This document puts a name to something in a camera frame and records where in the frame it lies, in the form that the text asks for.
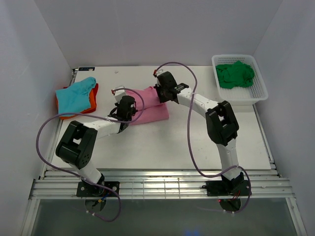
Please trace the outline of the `pink t shirt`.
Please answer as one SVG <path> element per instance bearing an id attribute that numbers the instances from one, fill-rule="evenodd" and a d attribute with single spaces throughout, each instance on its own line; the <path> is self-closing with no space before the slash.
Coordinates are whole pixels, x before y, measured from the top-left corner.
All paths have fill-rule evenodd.
<path id="1" fill-rule="evenodd" d="M 142 115 L 135 122 L 130 123 L 130 125 L 140 125 L 155 121 L 161 121 L 169 119 L 169 112 L 166 103 L 160 103 L 157 91 L 154 87 L 148 87 L 144 90 L 137 90 L 137 93 L 141 95 L 144 100 L 144 106 L 142 104 L 141 98 L 133 91 L 126 90 L 126 94 L 132 96 L 136 102 L 136 112 L 132 120 L 135 120 L 141 111 L 144 109 Z"/>

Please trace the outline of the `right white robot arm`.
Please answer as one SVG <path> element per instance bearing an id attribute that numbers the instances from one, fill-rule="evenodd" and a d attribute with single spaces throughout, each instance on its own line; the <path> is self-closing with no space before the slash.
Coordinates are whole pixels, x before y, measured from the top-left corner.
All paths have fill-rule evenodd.
<path id="1" fill-rule="evenodd" d="M 155 71 L 154 77 L 157 78 L 154 88 L 160 103 L 173 101 L 189 108 L 188 142 L 190 141 L 191 112 L 195 111 L 205 118 L 208 136 L 216 144 L 220 155 L 222 189 L 225 194 L 234 195 L 240 190 L 244 174 L 239 167 L 236 151 L 239 124 L 230 103 L 210 100 L 196 93 L 188 85 L 178 84 L 168 71 Z"/>

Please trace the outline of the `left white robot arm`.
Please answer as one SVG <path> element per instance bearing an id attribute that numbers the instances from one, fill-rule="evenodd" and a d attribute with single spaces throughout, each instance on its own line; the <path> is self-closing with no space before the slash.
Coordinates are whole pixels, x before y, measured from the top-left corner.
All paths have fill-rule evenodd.
<path id="1" fill-rule="evenodd" d="M 123 132 L 136 113 L 135 99 L 124 95 L 105 120 L 80 123 L 72 121 L 56 148 L 56 156 L 76 169 L 88 183 L 93 196 L 104 192 L 104 176 L 93 165 L 91 158 L 97 139 Z"/>

